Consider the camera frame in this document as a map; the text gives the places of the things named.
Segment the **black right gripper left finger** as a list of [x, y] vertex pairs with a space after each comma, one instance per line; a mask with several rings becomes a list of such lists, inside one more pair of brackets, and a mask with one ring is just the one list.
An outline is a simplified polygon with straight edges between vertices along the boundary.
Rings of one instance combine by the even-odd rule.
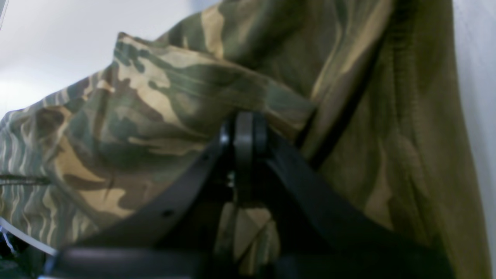
[[67, 246], [43, 279], [228, 279], [234, 274], [234, 221], [221, 232], [233, 198], [233, 120], [168, 189], [137, 213]]

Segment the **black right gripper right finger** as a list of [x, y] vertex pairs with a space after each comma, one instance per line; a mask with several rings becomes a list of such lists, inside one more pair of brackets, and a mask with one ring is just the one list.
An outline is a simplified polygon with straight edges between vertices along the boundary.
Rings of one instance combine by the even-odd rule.
[[275, 220], [277, 279], [452, 279], [448, 258], [376, 224], [334, 192], [256, 112], [234, 117], [234, 188]]

